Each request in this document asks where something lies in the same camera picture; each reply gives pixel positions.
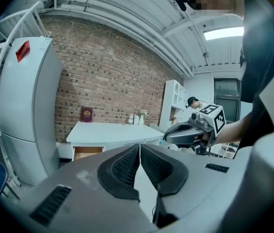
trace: brick wall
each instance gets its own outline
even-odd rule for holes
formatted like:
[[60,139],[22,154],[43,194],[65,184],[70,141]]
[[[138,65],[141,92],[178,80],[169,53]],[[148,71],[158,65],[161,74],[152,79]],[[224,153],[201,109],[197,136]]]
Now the brick wall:
[[117,30],[74,17],[41,16],[64,64],[56,97],[56,140],[64,142],[81,107],[94,122],[126,123],[148,110],[145,124],[160,119],[166,80],[183,79],[155,53]]

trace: refrigerator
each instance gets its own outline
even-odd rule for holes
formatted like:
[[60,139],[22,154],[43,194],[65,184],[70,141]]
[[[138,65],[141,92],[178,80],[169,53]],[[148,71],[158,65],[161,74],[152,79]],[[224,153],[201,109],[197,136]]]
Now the refrigerator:
[[[16,52],[29,40],[19,62]],[[55,99],[63,63],[51,38],[16,39],[0,78],[1,143],[21,182],[40,183],[59,168]]]

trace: red sticker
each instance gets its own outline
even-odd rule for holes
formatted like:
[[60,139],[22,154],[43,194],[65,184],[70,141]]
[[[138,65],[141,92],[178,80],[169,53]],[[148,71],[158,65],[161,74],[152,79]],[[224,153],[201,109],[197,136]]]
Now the red sticker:
[[22,46],[17,50],[16,52],[17,61],[18,62],[21,61],[29,51],[30,51],[30,44],[28,40],[24,44],[22,44]]

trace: book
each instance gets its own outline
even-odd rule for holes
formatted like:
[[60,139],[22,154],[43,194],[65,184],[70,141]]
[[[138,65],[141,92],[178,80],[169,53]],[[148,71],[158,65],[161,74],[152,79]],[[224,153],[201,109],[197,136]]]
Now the book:
[[81,122],[92,122],[92,121],[93,121],[93,108],[82,107]]

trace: ceiling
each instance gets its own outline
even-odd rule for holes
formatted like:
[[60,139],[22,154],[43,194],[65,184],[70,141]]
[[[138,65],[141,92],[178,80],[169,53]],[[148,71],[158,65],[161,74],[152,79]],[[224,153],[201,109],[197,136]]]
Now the ceiling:
[[[182,77],[195,73],[239,69],[242,37],[206,41],[203,32],[242,26],[235,16],[204,16],[189,8],[186,12],[174,6],[173,0],[88,0],[74,2],[43,0],[50,14],[70,12],[98,20],[135,38],[163,58]],[[83,11],[62,8],[82,5]],[[15,0],[15,7],[29,6],[31,0]]]

